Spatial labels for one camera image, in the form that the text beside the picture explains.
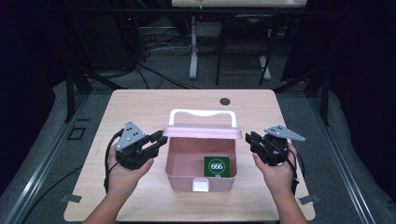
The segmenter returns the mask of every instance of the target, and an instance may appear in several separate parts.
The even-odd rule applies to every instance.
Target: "table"
[[[231,103],[222,105],[219,100]],[[264,134],[265,127],[285,125],[276,96],[268,90],[120,90],[114,91],[92,142],[73,195],[79,203],[69,202],[64,212],[67,221],[84,220],[105,197],[104,157],[114,133],[131,120],[142,131],[162,130],[174,108],[232,110],[242,134]],[[199,123],[193,116],[177,117],[178,122]],[[208,122],[229,124],[228,117]],[[233,188],[226,192],[189,192],[172,190],[165,173],[168,144],[160,148],[150,171],[120,210],[117,221],[263,221],[278,219],[275,203],[265,186],[244,139],[236,140],[238,174]],[[296,197],[308,195],[299,169],[301,183]],[[312,204],[301,205],[307,219],[315,217]]]
[[[173,7],[305,7],[306,0],[172,0]],[[191,18],[191,63],[190,79],[196,79],[198,66],[198,48],[196,42],[196,21]],[[259,57],[261,66],[265,57]],[[265,80],[271,80],[269,69],[265,71]]]

